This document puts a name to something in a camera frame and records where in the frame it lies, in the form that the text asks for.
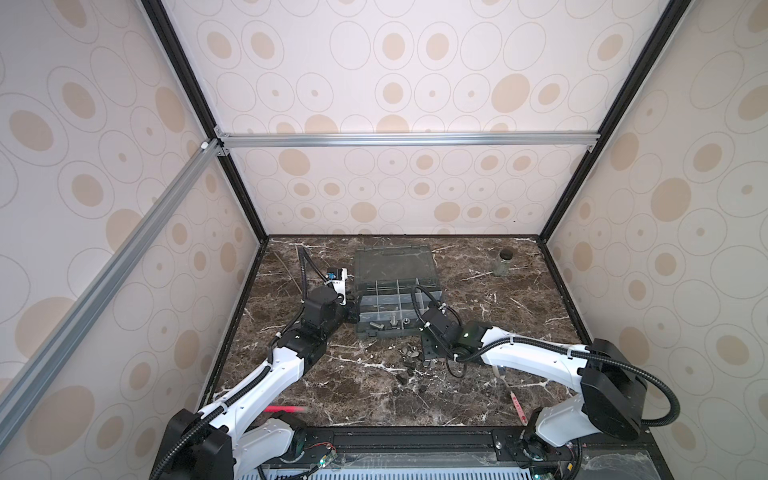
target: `marble tabletop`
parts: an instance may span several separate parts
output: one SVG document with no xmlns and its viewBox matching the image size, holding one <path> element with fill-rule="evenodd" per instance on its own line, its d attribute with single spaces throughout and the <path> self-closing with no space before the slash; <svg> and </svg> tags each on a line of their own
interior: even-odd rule
<svg viewBox="0 0 768 480">
<path fill-rule="evenodd" d="M 266 344 L 296 312 L 301 299 L 296 245 L 309 249 L 322 270 L 354 272 L 362 247 L 426 244 L 432 248 L 445 301 L 465 322 L 482 320 L 520 335 L 562 343 L 578 336 L 533 240 L 494 237 L 277 237 L 270 240 L 217 392 L 235 386 L 265 358 Z M 503 247 L 514 257 L 507 277 L 491 273 Z M 309 271 L 310 288 L 319 284 Z M 555 382 L 507 369 L 470 365 L 465 378 L 448 374 L 445 362 L 424 366 L 417 336 L 358 339 L 342 325 L 326 355 L 275 405 L 306 407 L 298 416 L 312 426 L 520 425 L 513 392 L 526 415 L 551 406 L 569 392 Z M 458 372 L 458 364 L 453 364 Z"/>
</svg>

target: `horizontal metal bar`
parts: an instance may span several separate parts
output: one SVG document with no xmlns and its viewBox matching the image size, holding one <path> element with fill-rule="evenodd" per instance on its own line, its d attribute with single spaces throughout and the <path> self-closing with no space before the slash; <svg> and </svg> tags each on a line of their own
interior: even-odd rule
<svg viewBox="0 0 768 480">
<path fill-rule="evenodd" d="M 205 150 L 198 151 L 187 162 L 123 246 L 78 298 L 46 344 L 27 362 L 18 379 L 13 382 L 10 392 L 0 402 L 0 452 L 22 426 L 27 415 L 181 205 L 210 160 L 220 152 L 218 141 L 208 140 Z"/>
<path fill-rule="evenodd" d="M 596 131 L 445 132 L 410 134 L 224 134 L 225 148 L 435 147 L 440 145 L 594 145 Z"/>
</svg>

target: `wallpaper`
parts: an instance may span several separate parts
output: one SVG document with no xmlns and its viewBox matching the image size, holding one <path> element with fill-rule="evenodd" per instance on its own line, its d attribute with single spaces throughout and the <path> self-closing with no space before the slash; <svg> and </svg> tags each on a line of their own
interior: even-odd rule
<svg viewBox="0 0 768 480">
<path fill-rule="evenodd" d="M 247 225 L 214 159 L 0 455 L 1 480 L 149 476 L 167 421 L 197 409 L 256 255 Z"/>
<path fill-rule="evenodd" d="M 680 397 L 678 480 L 766 477 L 766 127 L 768 1 L 698 2 L 550 243 L 592 335 Z"/>
<path fill-rule="evenodd" d="M 166 0 L 233 133 L 596 130 L 666 0 Z"/>
<path fill-rule="evenodd" d="M 3 2 L 0 394 L 199 148 L 131 0 Z"/>
<path fill-rule="evenodd" d="M 267 233 L 537 234 L 584 145 L 233 149 Z"/>
</svg>

